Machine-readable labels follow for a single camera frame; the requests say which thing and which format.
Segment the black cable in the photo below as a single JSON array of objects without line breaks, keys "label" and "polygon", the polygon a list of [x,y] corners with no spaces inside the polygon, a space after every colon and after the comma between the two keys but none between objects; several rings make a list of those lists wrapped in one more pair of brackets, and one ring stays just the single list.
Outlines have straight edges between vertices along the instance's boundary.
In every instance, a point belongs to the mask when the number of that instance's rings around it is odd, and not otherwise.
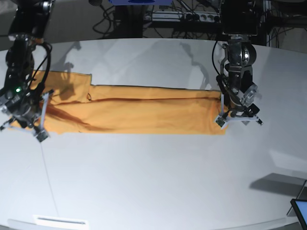
[{"label": "black cable", "polygon": [[195,8],[193,9],[193,11],[195,11],[198,7],[202,7],[202,10],[203,10],[204,12],[206,11],[204,5],[201,4],[201,3],[198,3],[198,4],[195,6]]},{"label": "black cable", "polygon": [[194,0],[192,0],[192,14],[195,14],[195,12],[194,12]]},{"label": "black cable", "polygon": [[101,4],[99,7],[100,7],[100,8],[102,9],[102,11],[104,12],[104,13],[103,13],[103,16],[105,16],[105,14],[106,14],[105,17],[106,17],[106,18],[108,19],[108,21],[109,21],[109,27],[108,27],[108,29],[106,30],[105,34],[104,34],[103,37],[102,37],[102,38],[104,38],[104,37],[106,36],[106,34],[107,34],[107,33],[110,31],[110,29],[111,29],[112,20],[111,20],[109,14],[106,13],[107,11],[106,11],[105,8],[103,7],[103,5]]},{"label": "black cable", "polygon": [[217,42],[218,42],[218,41],[216,40],[215,43],[214,43],[211,58],[212,58],[212,64],[213,64],[213,67],[214,67],[216,73],[217,73],[218,75],[220,75],[220,72],[217,70],[217,68],[216,68],[216,66],[215,66],[215,63],[214,63],[214,51],[215,51],[215,47],[216,47]]},{"label": "black cable", "polygon": [[172,9],[172,10],[176,10],[176,11],[181,11],[181,12],[183,12],[183,11],[182,11],[182,8],[180,8],[180,7],[178,7],[178,6],[175,5],[174,1],[172,1],[172,7],[169,7],[169,8]]},{"label": "black cable", "polygon": [[178,35],[177,35],[176,38],[179,38],[179,36],[180,36],[182,33],[183,33],[182,31],[178,32]]},{"label": "black cable", "polygon": [[215,6],[213,6],[211,2],[209,2],[208,0],[204,0],[204,1],[205,1],[205,2],[207,3],[207,5],[209,5],[212,9],[214,9],[214,11],[217,13],[217,15],[220,14],[219,9],[216,8]]},{"label": "black cable", "polygon": [[35,75],[37,74],[39,68],[41,68],[41,66],[45,63],[45,61],[47,60],[47,66],[46,66],[46,70],[45,70],[45,73],[44,73],[44,76],[42,78],[42,81],[37,85],[36,90],[40,90],[41,92],[39,92],[39,94],[42,93],[42,91],[44,90],[44,87],[45,87],[45,82],[46,82],[46,79],[47,79],[47,76],[49,74],[49,70],[50,70],[50,66],[51,66],[51,51],[52,51],[52,45],[49,44],[49,43],[46,43],[44,42],[43,44],[39,44],[39,46],[42,46],[45,50],[46,50],[46,57],[43,59],[43,61],[39,64],[38,68],[36,69],[34,75],[31,77],[31,80],[30,80],[30,83],[28,84],[28,87],[26,88],[24,94],[23,94],[23,97],[21,99],[21,103],[20,105],[22,105],[23,101],[24,101],[24,98],[25,96],[28,94],[29,90],[30,90],[30,87],[31,87],[31,84],[35,78]]},{"label": "black cable", "polygon": [[163,38],[163,36],[157,31],[157,29],[156,28],[153,28],[155,31],[156,31],[156,33],[160,36],[160,37],[162,37]]},{"label": "black cable", "polygon": [[189,33],[187,33],[187,38],[194,39],[194,35],[192,34],[192,36],[191,36]]},{"label": "black cable", "polygon": [[213,34],[211,34],[211,36],[209,35],[209,33],[207,33],[208,39],[212,40]]},{"label": "black cable", "polygon": [[181,8],[184,8],[187,12],[191,12],[192,9],[183,1],[183,0],[177,0],[179,4],[181,5]]},{"label": "black cable", "polygon": [[102,18],[101,21],[99,21],[98,23],[96,23],[95,25],[93,25],[92,30],[94,30],[94,31],[95,31],[96,33],[98,33],[98,34],[101,34],[101,35],[104,35],[104,36],[105,36],[106,32],[101,32],[101,31],[97,30],[96,27],[97,27],[98,25],[100,25],[101,23],[103,23],[106,19],[110,18],[109,15],[106,16],[106,13],[107,13],[110,9],[112,9],[113,7],[114,7],[114,6],[110,6],[110,7],[107,8],[106,10],[104,10],[104,7],[103,7],[103,6],[100,7],[100,8],[103,9],[103,11],[104,11],[104,13],[103,13],[103,18]]},{"label": "black cable", "polygon": [[273,40],[276,36],[278,36],[278,35],[280,35],[280,34],[282,34],[282,33],[285,33],[285,32],[287,32],[287,31],[289,31],[289,30],[293,30],[293,29],[294,29],[294,28],[290,28],[290,29],[284,30],[284,31],[282,31],[282,32],[280,32],[280,33],[277,33],[277,35],[272,36],[271,39],[270,39],[269,41],[267,41],[267,44],[269,44],[269,42],[270,42],[271,40]]},{"label": "black cable", "polygon": [[275,46],[276,48],[278,47],[278,32],[276,30],[276,28],[273,29],[273,33],[272,33],[272,36],[276,34],[276,42],[275,42]]},{"label": "black cable", "polygon": [[[150,17],[151,17],[151,23],[153,23],[153,14],[154,14],[154,5],[153,5],[153,8],[152,8],[152,10],[151,10],[151,12],[150,12]],[[144,32],[147,30],[149,28],[149,26],[147,26],[145,29],[143,28],[143,34],[144,34]]]},{"label": "black cable", "polygon": [[279,48],[279,46],[280,46],[280,43],[279,43],[279,36],[278,36],[278,33],[280,32],[280,30],[281,30],[281,27],[279,27],[278,31],[276,31],[276,43],[278,44],[278,45],[276,46],[277,48]]},{"label": "black cable", "polygon": [[[49,46],[49,53],[51,53],[51,51],[52,51],[52,45],[49,44],[49,43],[46,43],[46,44]],[[28,85],[28,88],[30,88],[31,83],[32,83],[32,81],[33,81],[34,78],[35,78],[35,75],[37,74],[38,70],[42,67],[42,65],[45,63],[45,61],[47,60],[47,58],[48,58],[48,55],[46,55],[46,57],[44,58],[44,60],[43,60],[43,61],[39,64],[39,66],[37,67],[36,71],[35,71],[34,74],[33,74],[33,77],[31,78],[31,81],[30,81],[30,83],[29,83],[29,85]]]}]

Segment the power strip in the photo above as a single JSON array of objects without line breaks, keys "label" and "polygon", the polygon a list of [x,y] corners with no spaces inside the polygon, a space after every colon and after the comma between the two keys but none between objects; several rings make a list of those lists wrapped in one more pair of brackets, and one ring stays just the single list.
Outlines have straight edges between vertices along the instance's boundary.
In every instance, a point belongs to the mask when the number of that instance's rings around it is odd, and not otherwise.
[{"label": "power strip", "polygon": [[[202,12],[195,11],[194,15],[198,15],[198,20],[190,20],[196,22],[204,22],[204,23],[219,23],[220,17],[215,12]],[[168,21],[168,22],[178,22],[182,19],[187,20],[187,17],[192,15],[191,12],[179,12],[179,11],[155,11],[152,13],[152,16],[146,15],[145,20],[147,21]]]}]

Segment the screen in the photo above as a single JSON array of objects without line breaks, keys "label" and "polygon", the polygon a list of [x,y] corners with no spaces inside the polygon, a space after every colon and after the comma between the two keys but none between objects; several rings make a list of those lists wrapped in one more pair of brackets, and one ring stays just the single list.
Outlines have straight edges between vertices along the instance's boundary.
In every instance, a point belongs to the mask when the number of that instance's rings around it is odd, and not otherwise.
[{"label": "screen", "polygon": [[304,221],[307,222],[307,201],[296,201],[296,205],[302,213]]}]

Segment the metal bracket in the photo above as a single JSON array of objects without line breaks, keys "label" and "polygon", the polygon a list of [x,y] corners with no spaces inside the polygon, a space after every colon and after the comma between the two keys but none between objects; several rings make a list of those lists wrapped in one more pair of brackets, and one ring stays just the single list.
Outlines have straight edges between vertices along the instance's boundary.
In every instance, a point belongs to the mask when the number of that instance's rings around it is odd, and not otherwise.
[{"label": "metal bracket", "polygon": [[229,117],[223,118],[224,112],[224,94],[221,94],[221,112],[216,117],[214,122],[216,122],[221,129],[224,129],[230,122],[238,122],[238,121],[258,121],[259,117],[254,115],[253,117]]},{"label": "metal bracket", "polygon": [[11,125],[11,123],[13,123],[15,121],[15,119],[11,118],[7,122],[3,123],[0,130],[2,131],[5,128],[11,128],[11,129],[14,129],[14,130],[17,130],[17,131],[22,131],[22,132],[25,132],[25,133],[31,133],[39,142],[42,142],[43,140],[47,139],[50,135],[44,129],[44,122],[45,122],[45,116],[46,116],[46,110],[47,110],[47,104],[48,104],[49,96],[51,94],[53,94],[53,90],[51,90],[47,93],[44,93],[42,95],[42,99],[43,99],[44,103],[43,103],[43,108],[42,108],[42,113],[41,113],[40,124],[38,126],[34,126],[30,130],[20,128],[20,127],[14,127],[14,126]]}]

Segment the table surface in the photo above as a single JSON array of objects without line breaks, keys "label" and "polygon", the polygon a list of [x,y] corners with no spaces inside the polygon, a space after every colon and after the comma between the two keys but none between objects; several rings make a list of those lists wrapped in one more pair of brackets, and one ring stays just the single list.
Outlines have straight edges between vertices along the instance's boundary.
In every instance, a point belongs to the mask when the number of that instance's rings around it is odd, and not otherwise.
[{"label": "table surface", "polygon": [[[215,90],[213,43],[54,44],[51,70],[92,74],[92,84]],[[33,214],[86,219],[92,230],[259,230],[296,221],[286,213],[303,183],[289,176],[307,175],[307,55],[255,48],[263,126],[231,124],[224,136],[51,133],[42,146],[24,133],[0,133],[0,224],[33,222]],[[35,67],[44,55],[38,47]],[[220,44],[214,58],[223,58]]]}]

